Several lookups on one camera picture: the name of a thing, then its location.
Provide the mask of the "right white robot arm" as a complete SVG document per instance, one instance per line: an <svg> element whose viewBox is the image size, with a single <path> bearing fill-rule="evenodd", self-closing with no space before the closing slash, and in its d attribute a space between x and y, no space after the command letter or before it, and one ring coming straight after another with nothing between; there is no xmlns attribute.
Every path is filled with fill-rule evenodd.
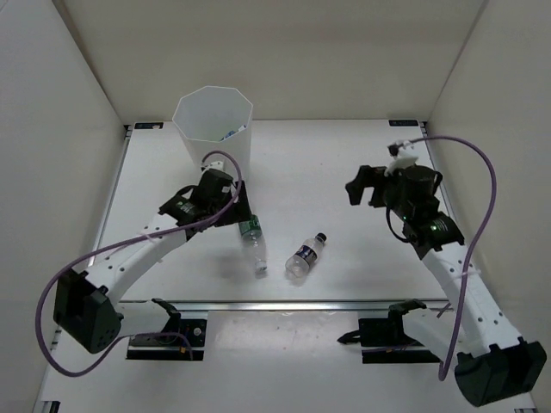
<svg viewBox="0 0 551 413"><path fill-rule="evenodd" d="M420 342L454 371L463 397L480 407L532 391L547 361L539 342L526 342L511 324L467 255L465 238L440 209L436 191L442 176L423 165L388 172L363 165L345 189L360 204L367 188L371 207L395 213L403 238L433 274L455 310L457 325L447 326L415 300L396 306L387 335L399 344Z"/></svg>

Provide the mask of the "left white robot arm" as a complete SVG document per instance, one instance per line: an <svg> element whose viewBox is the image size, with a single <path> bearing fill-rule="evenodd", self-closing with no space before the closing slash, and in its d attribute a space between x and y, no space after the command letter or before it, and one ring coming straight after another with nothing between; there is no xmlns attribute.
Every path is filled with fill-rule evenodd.
<svg viewBox="0 0 551 413"><path fill-rule="evenodd" d="M210 169L196 185L177 191L145 227L140 241L119 246L81 273L66 270L57 282L53 319L89 353L120 336L150 335L160 343L182 343L180 315L162 299L121 305L126 291L154 265L197 233L246 221L251 216L246 186Z"/></svg>

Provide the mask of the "clear bottle black cap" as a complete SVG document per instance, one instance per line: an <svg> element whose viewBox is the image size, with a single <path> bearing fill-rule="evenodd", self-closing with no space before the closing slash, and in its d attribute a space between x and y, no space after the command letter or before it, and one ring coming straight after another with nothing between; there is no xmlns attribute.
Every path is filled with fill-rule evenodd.
<svg viewBox="0 0 551 413"><path fill-rule="evenodd" d="M314 264L319 259L327 237L320 232L316 236L308 238L288 258L285 264L286 273L296 278L302 278L309 274Z"/></svg>

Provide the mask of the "clear bottle green label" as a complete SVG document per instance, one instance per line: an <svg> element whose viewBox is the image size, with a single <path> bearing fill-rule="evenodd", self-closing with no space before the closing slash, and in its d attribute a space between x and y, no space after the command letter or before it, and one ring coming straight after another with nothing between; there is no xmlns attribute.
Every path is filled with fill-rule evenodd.
<svg viewBox="0 0 551 413"><path fill-rule="evenodd" d="M257 276L264 276L267 270L267 252L263 231L258 216L238 223L238 231L244 249L245 259Z"/></svg>

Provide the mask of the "clear bottle blue cap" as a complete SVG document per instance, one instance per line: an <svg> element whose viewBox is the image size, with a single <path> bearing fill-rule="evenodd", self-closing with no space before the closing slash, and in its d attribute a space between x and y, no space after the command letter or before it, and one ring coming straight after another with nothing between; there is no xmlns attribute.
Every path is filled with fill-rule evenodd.
<svg viewBox="0 0 551 413"><path fill-rule="evenodd" d="M233 135L235 135L235 134L237 134L237 133L240 133L240 132L244 131L245 129L246 129L246 125L241 125L238 129L229 131L229 132L220 140L220 142L229 139L231 136L233 136Z"/></svg>

